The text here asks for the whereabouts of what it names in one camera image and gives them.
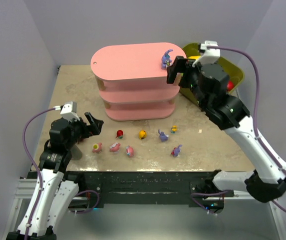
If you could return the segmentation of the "purple bunny toy with cup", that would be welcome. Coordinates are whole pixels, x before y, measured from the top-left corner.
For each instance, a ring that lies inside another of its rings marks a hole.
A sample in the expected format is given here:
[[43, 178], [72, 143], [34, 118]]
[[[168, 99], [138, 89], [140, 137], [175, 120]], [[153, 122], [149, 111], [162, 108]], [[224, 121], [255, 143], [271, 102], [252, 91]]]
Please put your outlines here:
[[164, 52], [161, 58], [161, 69], [165, 70], [167, 67], [171, 65], [172, 60], [169, 53], [172, 51], [173, 51], [172, 49], [169, 49], [166, 52]]

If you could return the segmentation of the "purple bunny toy blue ears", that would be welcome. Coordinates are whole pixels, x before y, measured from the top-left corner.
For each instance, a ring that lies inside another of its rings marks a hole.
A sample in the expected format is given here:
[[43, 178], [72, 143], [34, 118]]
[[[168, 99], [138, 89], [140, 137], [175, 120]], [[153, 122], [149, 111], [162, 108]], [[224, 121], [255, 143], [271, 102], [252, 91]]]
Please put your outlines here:
[[161, 131], [160, 129], [158, 129], [158, 134], [159, 134], [159, 139], [161, 142], [165, 142], [169, 138], [169, 136], [165, 134], [163, 131]]

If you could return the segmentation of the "purple bunny toy red bow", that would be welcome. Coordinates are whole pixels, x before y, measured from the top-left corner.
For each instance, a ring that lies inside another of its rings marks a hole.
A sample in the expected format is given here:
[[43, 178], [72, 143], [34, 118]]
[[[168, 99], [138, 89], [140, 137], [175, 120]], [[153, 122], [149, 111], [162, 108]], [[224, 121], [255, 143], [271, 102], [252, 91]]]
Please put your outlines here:
[[171, 155], [173, 157], [177, 157], [180, 154], [182, 145], [178, 145], [177, 147], [174, 147], [173, 150], [171, 151]]

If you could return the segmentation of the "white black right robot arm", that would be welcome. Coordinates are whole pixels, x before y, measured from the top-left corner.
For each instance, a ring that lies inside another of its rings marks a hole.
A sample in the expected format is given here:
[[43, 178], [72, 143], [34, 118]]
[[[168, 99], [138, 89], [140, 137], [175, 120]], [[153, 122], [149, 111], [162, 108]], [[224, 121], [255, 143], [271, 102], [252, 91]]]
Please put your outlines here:
[[229, 75], [217, 63], [200, 64], [183, 56], [167, 67], [167, 83], [173, 84], [178, 74], [182, 74], [179, 86], [189, 88], [201, 111], [238, 144], [255, 167], [248, 172], [217, 171], [208, 184], [210, 192], [201, 195], [242, 191], [262, 203], [281, 197], [286, 192], [286, 162], [254, 126], [243, 102], [227, 92]]

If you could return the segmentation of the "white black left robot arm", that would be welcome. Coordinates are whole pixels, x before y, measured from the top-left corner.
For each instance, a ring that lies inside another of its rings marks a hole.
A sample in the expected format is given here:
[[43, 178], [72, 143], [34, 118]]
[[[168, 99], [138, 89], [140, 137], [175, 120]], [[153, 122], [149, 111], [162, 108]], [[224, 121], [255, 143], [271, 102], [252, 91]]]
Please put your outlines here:
[[51, 123], [49, 139], [36, 166], [37, 181], [25, 215], [8, 240], [55, 240], [55, 227], [67, 211], [72, 199], [81, 195], [82, 175], [65, 178], [77, 142], [101, 133], [104, 122], [86, 112], [88, 122], [75, 114], [61, 115]]

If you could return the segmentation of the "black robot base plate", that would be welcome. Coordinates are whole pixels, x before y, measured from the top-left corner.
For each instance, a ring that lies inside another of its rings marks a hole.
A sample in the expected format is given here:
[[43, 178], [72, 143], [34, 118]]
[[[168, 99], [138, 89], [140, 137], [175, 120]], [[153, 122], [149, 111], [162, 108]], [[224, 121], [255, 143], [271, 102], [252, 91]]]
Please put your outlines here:
[[79, 184], [79, 191], [91, 190], [89, 205], [188, 205], [196, 207], [193, 200], [210, 209], [222, 209], [220, 201], [205, 202], [213, 195], [234, 196], [233, 191], [219, 190], [213, 184], [218, 171], [67, 171], [65, 180]]

